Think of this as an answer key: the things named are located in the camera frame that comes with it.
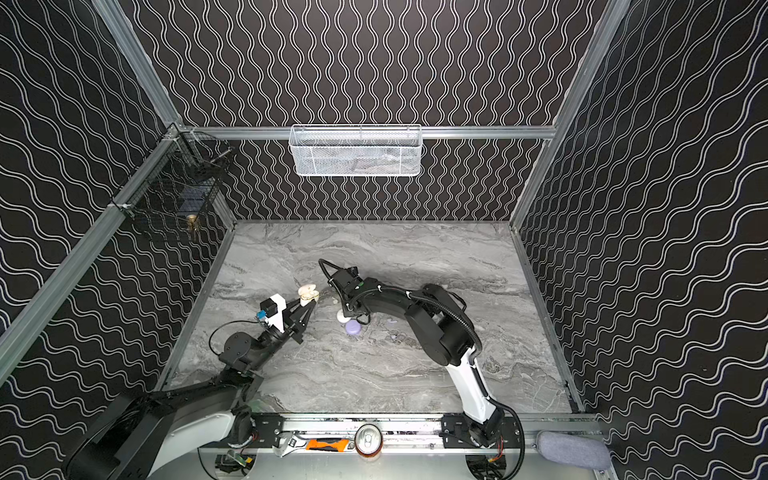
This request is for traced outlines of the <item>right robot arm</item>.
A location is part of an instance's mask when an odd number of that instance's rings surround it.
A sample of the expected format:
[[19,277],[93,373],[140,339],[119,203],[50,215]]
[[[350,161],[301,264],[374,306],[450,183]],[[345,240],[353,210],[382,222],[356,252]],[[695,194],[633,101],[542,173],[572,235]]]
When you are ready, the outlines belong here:
[[332,279],[329,284],[348,318],[384,313],[404,319],[425,354],[445,367],[459,393],[465,427],[458,437],[477,447],[500,443],[504,409],[482,376],[477,363],[482,341],[455,296],[436,284],[408,290],[374,278]]

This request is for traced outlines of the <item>beige earbud charging case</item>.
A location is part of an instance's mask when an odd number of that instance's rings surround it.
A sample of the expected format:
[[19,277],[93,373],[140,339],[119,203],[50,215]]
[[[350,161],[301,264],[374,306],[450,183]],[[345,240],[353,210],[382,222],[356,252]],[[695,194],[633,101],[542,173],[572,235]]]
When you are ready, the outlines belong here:
[[305,284],[298,289],[300,304],[302,306],[319,299],[320,292],[316,284]]

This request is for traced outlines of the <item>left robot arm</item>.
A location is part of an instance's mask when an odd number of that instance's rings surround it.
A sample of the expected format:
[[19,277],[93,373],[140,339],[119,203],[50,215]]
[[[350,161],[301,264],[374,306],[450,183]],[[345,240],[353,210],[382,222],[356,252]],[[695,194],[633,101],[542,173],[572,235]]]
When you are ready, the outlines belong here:
[[67,479],[146,479],[167,463],[212,442],[247,444],[253,434],[248,401],[258,370],[290,340],[302,342],[316,301],[265,302],[278,323],[258,337],[236,332],[211,379],[145,394],[121,394],[75,442],[62,471]]

